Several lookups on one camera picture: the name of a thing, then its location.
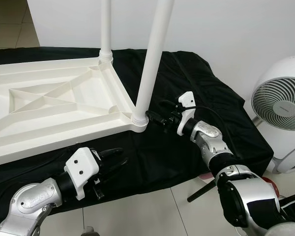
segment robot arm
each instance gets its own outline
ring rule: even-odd
[[[273,188],[233,155],[219,129],[193,118],[193,93],[186,92],[178,101],[172,104],[175,110],[169,119],[150,111],[147,116],[165,128],[177,129],[177,134],[187,135],[199,147],[215,177],[226,220],[249,236],[264,236],[270,227],[285,222]]]
[[[116,148],[99,154],[88,147],[79,148],[67,160],[61,175],[19,189],[11,199],[6,219],[0,223],[0,236],[38,236],[40,225],[52,208],[61,206],[64,198],[83,199],[84,185],[91,180],[98,184],[102,174],[106,174],[102,171],[102,158],[121,151]]]

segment fan grille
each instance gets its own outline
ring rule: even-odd
[[[290,104],[293,112],[286,116],[278,114],[273,107],[280,102]],[[252,106],[267,123],[281,129],[295,130],[295,78],[275,79],[261,85],[253,95]]]

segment white fan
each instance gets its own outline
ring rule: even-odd
[[[289,57],[273,65],[257,82],[251,104],[257,117],[253,119],[258,126],[262,121],[287,132],[278,132],[280,137],[272,134],[274,142],[285,139],[295,140],[295,57]],[[295,145],[282,156],[276,153],[267,170],[272,173],[289,173],[295,171]]]

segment black tripod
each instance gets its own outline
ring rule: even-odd
[[[187,198],[187,201],[190,203],[193,200],[196,200],[198,197],[202,196],[204,193],[208,192],[209,190],[211,190],[215,186],[216,186],[215,180],[212,180],[206,186],[204,186],[203,188],[201,188],[200,190],[198,190],[197,192],[192,194],[189,198]]]

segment black tablecloth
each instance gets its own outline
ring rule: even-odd
[[[98,52],[98,49],[89,48],[4,49],[0,50],[0,64],[89,58],[97,57]],[[127,49],[116,50],[113,53],[113,66],[130,98],[135,103],[146,50]],[[214,76],[209,64],[198,55],[189,52],[164,52],[150,110],[166,116],[168,115],[167,111],[159,105],[159,101],[162,99],[174,100],[177,96],[190,90],[194,93],[197,105],[208,106],[222,117],[230,131],[238,156],[252,171],[262,175],[273,156],[273,151],[244,111],[244,100],[219,81]],[[218,121],[206,110],[197,109],[195,118],[215,125],[223,132]],[[227,136],[224,135],[223,139],[229,144]],[[189,141],[188,137],[180,137],[171,132],[164,133],[161,127],[151,122],[143,133],[127,131],[88,141],[80,144],[79,147],[85,146],[99,151],[123,148],[123,156],[129,157],[129,163],[102,186],[102,192],[105,195],[103,200],[98,201],[93,191],[86,189],[85,199],[67,201],[61,207],[53,209],[52,213],[168,188],[208,171],[201,159],[199,149]],[[26,183],[40,182],[61,173],[66,160],[76,148],[78,146],[62,148],[0,165],[0,180],[2,180],[64,153],[48,165],[0,184],[0,192],[5,190],[0,199],[0,221],[6,216],[9,200],[18,188]]]

